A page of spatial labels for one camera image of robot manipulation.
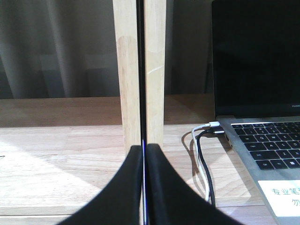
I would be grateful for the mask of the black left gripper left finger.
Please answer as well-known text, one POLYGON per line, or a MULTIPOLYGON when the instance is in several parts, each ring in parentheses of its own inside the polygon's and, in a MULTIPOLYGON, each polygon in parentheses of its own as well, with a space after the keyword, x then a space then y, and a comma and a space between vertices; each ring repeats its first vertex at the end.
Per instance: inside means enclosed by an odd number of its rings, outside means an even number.
POLYGON ((142 173, 142 147, 134 145, 105 188, 88 204, 59 224, 138 225, 142 173))

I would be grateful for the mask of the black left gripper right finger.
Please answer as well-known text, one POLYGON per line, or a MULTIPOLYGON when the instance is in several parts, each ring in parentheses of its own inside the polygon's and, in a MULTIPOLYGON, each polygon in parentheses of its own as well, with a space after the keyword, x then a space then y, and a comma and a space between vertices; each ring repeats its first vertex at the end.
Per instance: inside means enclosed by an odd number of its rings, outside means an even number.
POLYGON ((236 220, 201 198, 179 176, 158 144, 146 150, 152 225, 235 225, 236 220))

